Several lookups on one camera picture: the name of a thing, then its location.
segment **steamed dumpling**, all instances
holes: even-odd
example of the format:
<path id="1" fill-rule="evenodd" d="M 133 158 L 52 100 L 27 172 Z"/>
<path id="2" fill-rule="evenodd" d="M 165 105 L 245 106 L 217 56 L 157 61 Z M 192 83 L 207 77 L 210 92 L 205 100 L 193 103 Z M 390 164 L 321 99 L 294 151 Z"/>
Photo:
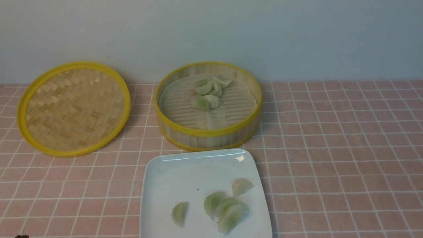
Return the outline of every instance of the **steamed dumpling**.
<path id="1" fill-rule="evenodd" d="M 252 188 L 254 188 L 254 185 L 248 179 L 244 179 L 244 178 L 237 179 L 232 184 L 232 196 L 238 197 L 239 195 L 246 193 L 248 190 Z"/>
<path id="2" fill-rule="evenodd" d="M 206 85 L 195 88 L 194 91 L 199 95 L 207 95 L 212 91 L 212 89 L 213 81 L 209 81 Z"/>
<path id="3" fill-rule="evenodd" d="M 196 87 L 196 88 L 198 88 L 198 87 L 204 86 L 204 85 L 206 85 L 209 81 L 210 81 L 210 79 L 208 79 L 208 78 L 205 78 L 205 79 L 199 80 L 199 81 L 195 82 L 195 87 Z"/>
<path id="4" fill-rule="evenodd" d="M 218 108 L 223 104 L 222 100 L 217 96 L 204 95 L 203 97 L 209 102 L 210 108 Z"/>
<path id="5" fill-rule="evenodd" d="M 181 202 L 172 209 L 172 221 L 179 227 L 184 227 L 185 225 L 185 216 L 189 204 L 189 202 Z"/>
<path id="6" fill-rule="evenodd" d="M 231 79 L 225 78 L 225 77 L 220 76 L 220 75 L 215 75 L 215 76 L 212 77 L 212 79 L 214 81 L 218 82 L 222 88 L 226 88 L 232 82 Z"/>
<path id="7" fill-rule="evenodd" d="M 217 81 L 213 81 L 213 90 L 209 95 L 220 97 L 223 94 L 222 87 Z"/>
<path id="8" fill-rule="evenodd" d="M 210 111 L 209 101 L 200 95 L 191 97 L 191 107 L 197 110 Z"/>
<path id="9" fill-rule="evenodd" d="M 228 197 L 225 198 L 221 203 L 219 203 L 216 207 L 216 211 L 214 212 L 214 216 L 217 219 L 222 218 L 223 214 L 228 210 L 229 207 L 233 205 L 241 205 L 244 207 L 245 211 L 248 211 L 247 205 L 245 205 L 243 202 L 239 201 L 238 199 Z"/>
<path id="10" fill-rule="evenodd" d="M 214 192 L 206 197 L 204 210 L 211 220 L 214 219 L 214 211 L 217 205 L 226 197 L 225 192 Z"/>
<path id="11" fill-rule="evenodd" d="M 218 230 L 222 234 L 227 234 L 235 228 L 244 217 L 248 214 L 245 207 L 241 204 L 235 204 L 230 206 L 219 219 Z"/>

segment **green dumpling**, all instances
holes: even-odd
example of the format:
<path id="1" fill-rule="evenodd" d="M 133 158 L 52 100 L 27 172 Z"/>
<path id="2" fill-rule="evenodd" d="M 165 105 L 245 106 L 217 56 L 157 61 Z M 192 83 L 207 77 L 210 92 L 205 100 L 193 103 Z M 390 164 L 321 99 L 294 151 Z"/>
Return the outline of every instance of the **green dumpling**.
<path id="1" fill-rule="evenodd" d="M 205 79 L 202 79 L 202 80 L 195 82 L 194 85 L 195 85 L 196 88 L 198 88 L 198 87 L 206 85 L 209 81 L 210 81 L 210 79 L 205 78 Z"/>
<path id="2" fill-rule="evenodd" d="M 217 228 L 220 233 L 227 234 L 231 232 L 247 215 L 245 207 L 241 204 L 230 206 L 219 219 Z"/>
<path id="3" fill-rule="evenodd" d="M 216 81 L 213 81 L 213 90 L 209 93 L 209 95 L 220 97 L 222 94 L 223 94 L 223 91 L 220 84 Z"/>
<path id="4" fill-rule="evenodd" d="M 200 95 L 195 95 L 191 97 L 191 107 L 193 109 L 202 110 L 202 111 L 211 110 L 209 101 Z"/>
<path id="5" fill-rule="evenodd" d="M 213 89 L 213 81 L 209 81 L 206 85 L 197 87 L 194 91 L 199 95 L 207 95 Z"/>
<path id="6" fill-rule="evenodd" d="M 241 205 L 244 208 L 244 211 L 248 211 L 247 205 L 245 205 L 243 202 L 239 201 L 238 199 L 228 197 L 225 198 L 219 205 L 216 207 L 216 210 L 214 212 L 214 216 L 217 219 L 221 219 L 223 214 L 228 210 L 229 207 L 233 205 Z"/>
<path id="7" fill-rule="evenodd" d="M 232 82 L 231 79 L 225 78 L 225 77 L 223 77 L 221 75 L 215 75 L 215 76 L 212 77 L 212 79 L 214 81 L 218 82 L 222 88 L 228 87 L 229 84 Z"/>
<path id="8" fill-rule="evenodd" d="M 189 204 L 189 202 L 181 202 L 172 209 L 170 216 L 172 217 L 172 221 L 179 227 L 184 227 L 185 225 L 185 216 Z"/>
<path id="9" fill-rule="evenodd" d="M 204 210 L 211 220 L 214 219 L 214 211 L 218 204 L 226 197 L 225 192 L 214 192 L 206 197 Z"/>

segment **white grid line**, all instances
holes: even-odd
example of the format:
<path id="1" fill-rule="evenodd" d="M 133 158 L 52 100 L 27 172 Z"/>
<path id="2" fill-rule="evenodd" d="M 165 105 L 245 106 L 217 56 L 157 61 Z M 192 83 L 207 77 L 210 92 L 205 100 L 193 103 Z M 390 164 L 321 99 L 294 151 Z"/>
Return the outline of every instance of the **white grid line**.
<path id="1" fill-rule="evenodd" d="M 301 130 L 301 134 L 304 134 L 304 131 L 302 130 L 302 126 L 301 126 L 301 124 L 300 124 L 299 128 L 300 128 L 300 130 Z M 304 136 L 302 136 L 302 141 L 303 141 L 304 145 L 305 145 L 305 146 L 307 146 Z M 308 156 L 308 160 L 309 160 L 309 161 L 311 161 L 310 153 L 309 153 L 309 151 L 308 151 L 308 150 L 307 150 L 307 156 Z M 289 166 L 289 172 L 290 172 L 290 173 L 291 173 L 291 175 L 292 175 L 291 165 L 288 165 L 288 166 Z M 330 226 L 330 223 L 329 223 L 329 218 L 327 217 L 327 213 L 326 213 L 326 208 L 325 208 L 325 205 L 324 205 L 324 203 L 323 203 L 323 196 L 321 195 L 320 188 L 319 188 L 319 185 L 318 185 L 318 183 L 317 183 L 316 172 L 314 171 L 314 168 L 313 168 L 313 167 L 311 167 L 311 169 L 312 169 L 312 171 L 313 171 L 313 174 L 314 174 L 314 180 L 315 180 L 315 184 L 316 184 L 316 187 L 317 187 L 317 191 L 318 191 L 318 194 L 319 194 L 320 200 L 321 200 L 321 202 L 322 202 L 322 207 L 323 207 L 323 211 L 324 211 L 324 216 L 325 216 L 325 218 L 326 218 L 327 226 L 328 226 L 328 228 L 329 228 L 330 235 L 331 235 L 331 237 L 333 238 L 332 228 L 331 228 L 331 226 Z M 297 193 L 297 189 L 295 188 L 295 179 L 294 179 L 294 178 L 292 179 L 292 182 L 293 182 L 293 185 L 294 185 L 294 191 L 295 191 L 295 193 Z M 300 206 L 300 203 L 299 203 L 298 195 L 295 195 L 295 197 L 297 198 L 297 203 L 298 203 L 299 210 L 301 210 L 301 206 Z"/>
<path id="2" fill-rule="evenodd" d="M 355 112 L 353 112 L 353 113 L 354 113 L 354 117 L 355 117 L 355 119 L 356 119 L 357 121 L 359 121 L 359 120 L 358 120 L 358 117 L 357 117 L 357 115 L 356 115 L 356 113 L 355 113 Z M 360 123 L 359 123 L 359 127 L 360 127 L 361 131 L 364 131 L 364 130 L 363 130 L 363 127 L 361 126 L 361 124 L 360 124 Z M 370 143 L 369 143 L 369 141 L 368 141 L 367 137 L 364 137 L 364 139 L 365 139 L 365 141 L 366 141 L 367 145 L 369 146 L 369 148 L 370 148 L 370 150 L 371 150 L 371 152 L 372 152 L 373 156 L 376 158 L 376 154 L 375 154 L 375 152 L 373 151 L 373 147 L 372 147 L 372 146 L 370 146 Z M 376 163 L 377 163 L 377 165 L 378 165 L 378 167 L 379 167 L 380 171 L 384 174 L 383 169 L 382 169 L 382 167 L 380 166 L 380 164 L 379 164 L 379 162 L 378 162 L 377 160 L 376 160 Z M 386 183 L 387 183 L 387 185 L 388 185 L 388 188 L 389 188 L 389 190 L 391 191 L 391 190 L 392 190 L 392 189 L 391 189 L 391 186 L 390 186 L 389 181 L 387 180 L 387 178 L 386 178 L 385 174 L 384 174 L 384 177 L 385 177 Z M 370 201 L 371 201 L 371 203 L 372 203 L 373 207 L 375 208 L 375 206 L 374 206 L 374 202 L 373 202 L 373 199 L 371 198 L 371 196 L 369 196 L 369 198 L 370 198 Z M 402 211 L 401 211 L 401 210 L 400 210 L 400 212 L 401 212 L 401 216 L 402 216 L 402 218 L 404 219 L 404 222 L 405 222 L 405 223 L 406 223 L 406 225 L 407 225 L 407 228 L 408 228 L 408 229 L 410 229 L 410 227 L 408 226 L 408 224 L 407 224 L 407 222 L 406 222 L 406 219 L 405 219 L 405 217 L 404 217 L 404 214 L 402 213 Z M 379 221 L 380 227 L 381 227 L 381 229 L 382 229 L 382 231 L 383 231 L 383 233 L 384 233 L 385 237 L 387 237 L 386 232 L 385 232 L 385 228 L 384 228 L 384 226 L 383 226 L 383 224 L 382 224 L 382 222 L 381 222 L 381 220 L 380 220 L 380 217 L 379 217 L 379 214 L 378 214 L 378 213 L 376 213 L 376 217 L 377 217 L 377 219 L 378 219 L 378 221 Z"/>
<path id="3" fill-rule="evenodd" d="M 72 166 L 73 166 L 74 163 L 75 163 L 75 159 L 72 161 L 72 165 L 71 165 L 71 167 L 70 167 L 70 169 L 68 171 L 68 174 L 66 175 L 66 179 L 62 182 L 63 185 L 62 185 L 62 189 L 60 191 L 60 195 L 59 195 L 58 200 L 60 200 L 62 198 L 63 191 L 65 190 L 66 180 L 68 179 L 69 175 L 71 174 Z M 53 213 L 52 214 L 55 214 L 56 213 L 56 210 L 57 210 L 57 207 L 58 206 L 59 206 L 59 201 L 57 201 L 56 206 L 53 209 Z M 51 219 L 49 220 L 49 224 L 47 225 L 46 232 L 44 233 L 44 236 L 47 236 L 47 233 L 48 233 L 48 231 L 50 229 L 50 225 L 52 223 L 52 220 L 53 220 L 53 217 L 51 217 Z"/>
<path id="4" fill-rule="evenodd" d="M 319 119 L 319 117 L 318 117 L 317 115 L 316 115 L 316 117 L 317 117 L 317 121 L 319 122 L 319 127 L 320 127 L 320 130 L 323 132 L 323 128 L 321 127 L 321 124 L 320 124 L 320 119 Z M 328 143 L 327 143 L 327 140 L 326 140 L 326 137 L 323 137 L 323 138 L 324 138 L 324 143 L 325 143 L 325 145 L 329 148 Z M 335 166 L 335 163 L 334 163 L 334 160 L 333 160 L 333 157 L 332 157 L 332 153 L 330 153 L 330 152 L 329 152 L 329 156 L 330 156 L 330 160 L 331 160 L 330 162 L 332 162 L 332 163 L 334 164 L 334 167 L 335 167 L 335 172 L 336 172 L 336 175 L 337 175 L 337 177 L 338 177 L 339 184 L 341 185 L 341 190 L 342 190 L 342 193 L 344 194 L 344 199 L 345 199 L 345 201 L 346 201 L 346 205 L 347 205 L 347 208 L 348 208 L 348 211 L 349 211 L 349 214 L 350 214 L 351 220 L 352 220 L 352 222 L 353 222 L 354 228 L 355 228 L 355 229 L 356 229 L 356 231 L 357 231 L 357 236 L 360 238 L 361 236 L 360 236 L 360 234 L 358 233 L 357 223 L 355 222 L 354 217 L 353 217 L 353 215 L 352 215 L 352 213 L 351 213 L 351 208 L 350 208 L 350 205 L 349 205 L 349 203 L 348 203 L 348 199 L 347 199 L 347 197 L 346 197 L 346 194 L 345 194 L 344 188 L 343 188 L 343 186 L 342 186 L 341 177 L 339 176 L 338 170 L 336 169 L 336 166 Z M 312 163 L 310 163 L 310 164 L 311 164 L 311 168 L 312 168 L 312 170 L 313 170 L 314 176 L 316 177 L 316 185 L 317 185 L 317 189 L 319 190 L 319 194 L 320 194 L 320 199 L 321 199 L 321 202 L 322 202 L 322 206 L 324 207 L 324 211 L 326 212 L 326 205 L 325 205 L 325 202 L 324 202 L 324 200 L 323 200 L 323 196 L 322 196 L 321 191 L 320 191 L 320 186 L 319 186 L 319 183 L 318 183 L 318 181 L 317 181 L 316 172 L 314 171 L 314 166 L 313 166 L 313 164 L 312 164 Z M 333 236 L 332 225 L 331 225 L 331 223 L 329 222 L 328 217 L 327 217 L 327 221 L 328 221 L 328 226 L 329 226 L 330 231 L 331 231 L 332 236 Z"/>

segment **bamboo steamer lid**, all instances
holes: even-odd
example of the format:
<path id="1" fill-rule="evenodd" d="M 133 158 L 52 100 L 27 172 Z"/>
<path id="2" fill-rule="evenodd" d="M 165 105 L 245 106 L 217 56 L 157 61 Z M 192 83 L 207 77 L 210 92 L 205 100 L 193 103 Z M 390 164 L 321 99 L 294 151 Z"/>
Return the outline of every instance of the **bamboo steamer lid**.
<path id="1" fill-rule="evenodd" d="M 124 80 L 107 66 L 75 62 L 54 68 L 26 90 L 18 127 L 36 149 L 57 157 L 93 152 L 117 136 L 130 111 Z"/>

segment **ceramic plate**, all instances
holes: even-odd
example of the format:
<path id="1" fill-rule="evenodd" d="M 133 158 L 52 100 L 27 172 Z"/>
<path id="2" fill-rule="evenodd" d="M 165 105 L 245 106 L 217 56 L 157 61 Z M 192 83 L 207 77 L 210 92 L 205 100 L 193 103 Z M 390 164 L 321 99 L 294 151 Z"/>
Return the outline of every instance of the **ceramic plate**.
<path id="1" fill-rule="evenodd" d="M 250 215 L 228 235 L 217 231 L 216 221 L 204 212 L 205 198 L 215 191 L 232 195 L 232 183 L 247 178 L 254 188 L 238 197 Z M 189 202 L 185 227 L 176 226 L 170 213 L 176 204 Z M 269 210 L 257 167 L 243 149 L 225 149 L 153 158 L 144 175 L 140 215 L 141 238 L 271 238 Z"/>

